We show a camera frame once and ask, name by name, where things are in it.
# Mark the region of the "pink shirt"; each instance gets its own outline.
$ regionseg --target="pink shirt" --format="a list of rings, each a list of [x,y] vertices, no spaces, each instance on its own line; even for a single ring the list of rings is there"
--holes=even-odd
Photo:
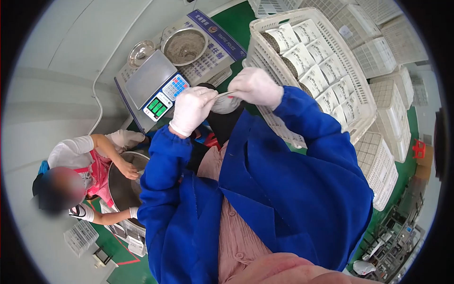
[[[200,163],[197,176],[219,180],[226,142],[219,152],[211,147]],[[272,252],[241,218],[224,197],[219,228],[218,281],[227,283],[243,271],[253,260]]]

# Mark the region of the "scale keypad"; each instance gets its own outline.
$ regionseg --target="scale keypad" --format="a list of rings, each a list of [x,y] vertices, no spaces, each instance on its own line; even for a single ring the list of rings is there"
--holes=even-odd
[[[180,75],[177,75],[167,83],[167,85],[163,88],[163,92],[171,101],[175,101],[177,96],[188,87],[189,84],[183,80]]]

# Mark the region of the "digital scale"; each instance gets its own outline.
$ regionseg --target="digital scale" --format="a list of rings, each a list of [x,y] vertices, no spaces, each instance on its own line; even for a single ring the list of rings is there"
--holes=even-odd
[[[177,68],[160,51],[156,50],[124,84],[127,95],[125,103],[134,120],[140,125],[160,120],[174,105],[177,96],[189,83],[178,73]]]

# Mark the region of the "plastic basket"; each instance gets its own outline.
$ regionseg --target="plastic basket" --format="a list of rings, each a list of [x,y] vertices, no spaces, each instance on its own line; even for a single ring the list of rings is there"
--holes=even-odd
[[[358,4],[355,0],[303,0],[300,8],[314,7],[320,10],[326,18],[331,20],[342,8],[348,4]]]
[[[381,36],[381,32],[363,8],[347,5],[332,19],[331,23],[342,34],[350,49]]]
[[[393,80],[386,80],[369,85],[377,105],[376,123],[385,130],[390,139],[402,135],[407,111],[402,103],[399,91]]]
[[[408,118],[405,116],[402,124],[402,134],[399,138],[389,137],[383,124],[380,123],[380,116],[377,116],[377,121],[370,126],[370,131],[380,132],[383,134],[383,139],[391,150],[396,162],[403,163],[407,158],[408,149],[410,147],[411,133],[408,124]]]
[[[80,220],[71,229],[63,233],[64,240],[71,250],[80,257],[98,239],[98,232],[93,229],[90,222]]]
[[[368,41],[352,52],[366,78],[391,73],[397,66],[393,53],[383,37]]]
[[[424,81],[421,78],[411,78],[411,83],[413,84],[413,105],[418,106],[428,106],[429,99],[427,97],[427,90],[424,84]]]
[[[225,80],[227,80],[228,77],[230,77],[233,74],[232,69],[230,69],[230,66],[227,67],[226,69],[222,70],[221,72],[217,73],[212,77],[210,80],[207,81],[207,83],[212,84],[216,88]]]
[[[399,90],[402,103],[404,104],[405,109],[409,110],[411,103],[413,102],[414,91],[407,67],[402,67],[399,71],[388,75],[371,78],[370,83],[377,83],[385,80],[394,80],[397,90]]]
[[[249,24],[251,40],[246,61],[244,61],[244,63],[248,66],[254,64],[256,67],[264,69],[279,85],[299,87],[298,81],[260,32],[276,28],[285,20],[288,20],[291,25],[295,25],[308,19],[314,21],[328,45],[339,57],[339,60],[352,79],[358,99],[361,103],[360,119],[346,128],[346,131],[350,133],[350,140],[352,144],[354,144],[374,122],[377,109],[367,80],[351,50],[348,48],[341,35],[319,10],[314,8],[302,8],[252,21]],[[300,135],[289,131],[282,120],[276,117],[269,108],[262,106],[257,106],[257,108],[271,129],[286,142],[291,143],[296,148],[306,146],[303,138]]]
[[[427,52],[415,29],[405,16],[386,23],[381,32],[397,64],[428,60]]]
[[[385,185],[389,170],[394,164],[394,157],[383,135],[366,132],[355,144],[358,166],[374,193],[378,193]]]
[[[394,191],[394,187],[396,185],[398,177],[399,173],[397,172],[396,165],[392,164],[385,185],[383,186],[380,192],[378,193],[374,192],[374,200],[372,201],[372,203],[374,208],[377,209],[378,211],[383,211],[386,207],[386,204],[388,204],[391,194]]]
[[[401,15],[403,12],[394,0],[356,0],[377,25]]]
[[[256,18],[297,9],[303,0],[247,0]]]

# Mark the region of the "gloved hand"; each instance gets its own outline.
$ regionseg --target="gloved hand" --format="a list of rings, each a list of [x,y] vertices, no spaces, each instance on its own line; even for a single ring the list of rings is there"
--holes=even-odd
[[[137,219],[137,210],[139,210],[139,207],[130,207],[129,208],[129,213],[131,214],[131,218]]]
[[[215,102],[217,91],[206,87],[187,88],[175,100],[175,111],[169,126],[184,137],[207,118]]]
[[[284,88],[278,86],[262,69],[246,67],[228,85],[231,96],[250,104],[266,105],[275,110],[282,102]]]

